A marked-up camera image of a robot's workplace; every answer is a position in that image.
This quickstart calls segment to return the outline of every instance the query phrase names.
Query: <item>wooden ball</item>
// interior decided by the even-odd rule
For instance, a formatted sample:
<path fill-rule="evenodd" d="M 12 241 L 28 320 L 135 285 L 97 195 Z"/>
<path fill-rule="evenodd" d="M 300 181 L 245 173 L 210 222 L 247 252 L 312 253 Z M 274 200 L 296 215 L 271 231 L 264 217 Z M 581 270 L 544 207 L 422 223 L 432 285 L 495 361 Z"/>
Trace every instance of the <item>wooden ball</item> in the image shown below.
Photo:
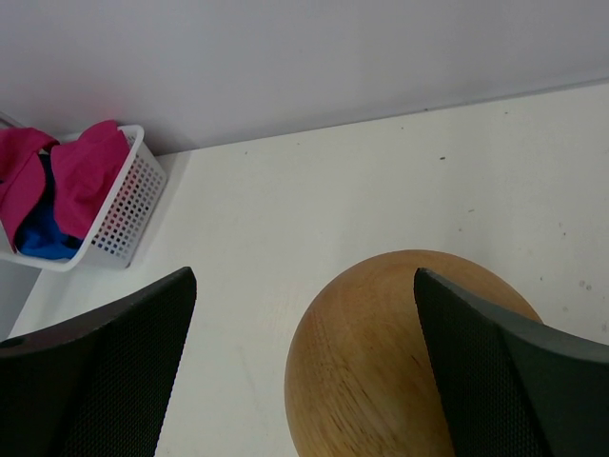
<path fill-rule="evenodd" d="M 540 321 L 502 279 L 454 255 L 404 250 L 348 269 L 310 305 L 287 357 L 300 457 L 454 457 L 414 301 L 417 268 Z"/>

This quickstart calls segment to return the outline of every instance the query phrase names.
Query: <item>white wall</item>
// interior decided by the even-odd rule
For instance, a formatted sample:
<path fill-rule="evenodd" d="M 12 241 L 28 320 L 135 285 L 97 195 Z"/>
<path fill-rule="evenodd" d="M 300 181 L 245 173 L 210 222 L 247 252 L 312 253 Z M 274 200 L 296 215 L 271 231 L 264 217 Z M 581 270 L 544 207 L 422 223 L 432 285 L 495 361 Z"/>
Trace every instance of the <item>white wall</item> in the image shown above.
<path fill-rule="evenodd" d="M 609 76 L 606 0 L 6 0 L 0 110 L 156 151 Z"/>
<path fill-rule="evenodd" d="M 9 336 L 39 272 L 0 260 L 0 341 Z"/>

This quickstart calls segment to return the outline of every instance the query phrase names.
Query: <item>pink fabric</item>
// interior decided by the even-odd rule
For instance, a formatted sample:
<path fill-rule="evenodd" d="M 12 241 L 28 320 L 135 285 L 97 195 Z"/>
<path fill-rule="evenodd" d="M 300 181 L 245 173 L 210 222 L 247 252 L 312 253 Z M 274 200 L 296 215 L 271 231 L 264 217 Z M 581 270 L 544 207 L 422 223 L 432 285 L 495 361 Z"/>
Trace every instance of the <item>pink fabric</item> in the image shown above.
<path fill-rule="evenodd" d="M 37 129 L 0 129 L 0 221 L 13 249 L 17 229 L 45 190 L 38 152 L 56 143 Z"/>
<path fill-rule="evenodd" d="M 87 236 L 127 159 L 127 138 L 117 127 L 114 121 L 101 122 L 51 152 L 55 221 L 68 235 Z"/>

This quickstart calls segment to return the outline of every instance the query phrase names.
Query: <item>wooden sphere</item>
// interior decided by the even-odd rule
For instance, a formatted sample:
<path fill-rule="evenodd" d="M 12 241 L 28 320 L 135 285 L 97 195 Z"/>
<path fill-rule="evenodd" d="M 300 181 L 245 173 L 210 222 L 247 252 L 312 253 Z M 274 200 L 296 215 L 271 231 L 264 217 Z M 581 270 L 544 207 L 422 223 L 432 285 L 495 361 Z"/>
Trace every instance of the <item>wooden sphere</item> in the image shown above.
<path fill-rule="evenodd" d="M 502 279 L 454 255 L 404 250 L 348 269 L 310 305 L 287 357 L 300 457 L 454 457 L 414 301 L 417 268 L 540 321 Z"/>

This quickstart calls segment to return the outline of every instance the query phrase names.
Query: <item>dark speck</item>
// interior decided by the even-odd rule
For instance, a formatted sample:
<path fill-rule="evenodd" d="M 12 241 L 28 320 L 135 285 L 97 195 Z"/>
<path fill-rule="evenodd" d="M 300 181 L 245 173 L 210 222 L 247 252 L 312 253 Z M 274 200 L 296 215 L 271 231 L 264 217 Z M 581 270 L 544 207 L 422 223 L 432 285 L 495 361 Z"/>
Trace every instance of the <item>dark speck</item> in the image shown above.
<path fill-rule="evenodd" d="M 414 355 L 410 356 L 412 358 L 412 360 L 415 362 L 415 364 L 417 364 L 417 366 L 419 366 L 419 368 L 421 367 L 421 364 L 419 363 L 419 361 L 415 358 Z"/>

